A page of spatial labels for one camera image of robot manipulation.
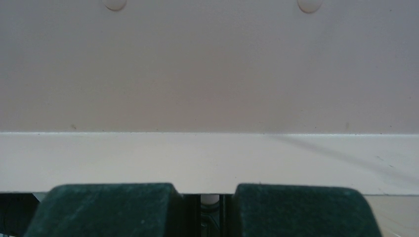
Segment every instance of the white round button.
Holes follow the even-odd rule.
[[[317,11],[323,3],[323,0],[297,0],[301,11],[305,13],[313,13]]]
[[[126,0],[102,0],[102,2],[112,11],[119,11],[126,4]]]

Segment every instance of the dark green block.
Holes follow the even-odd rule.
[[[39,205],[27,237],[186,236],[172,184],[66,185]]]
[[[368,203],[352,189],[241,184],[232,206],[230,236],[381,236]]]

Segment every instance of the black object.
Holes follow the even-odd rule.
[[[32,194],[0,194],[0,233],[23,236],[38,204]]]
[[[172,184],[61,186],[39,205],[25,236],[186,237],[196,231],[186,209]]]
[[[20,237],[38,201],[29,194],[5,197],[0,233]],[[61,186],[38,206],[25,236],[381,236],[369,205],[352,189],[242,184],[214,205],[200,198],[180,195],[171,184]]]
[[[231,199],[232,237],[380,237],[373,213],[356,190],[241,184]]]

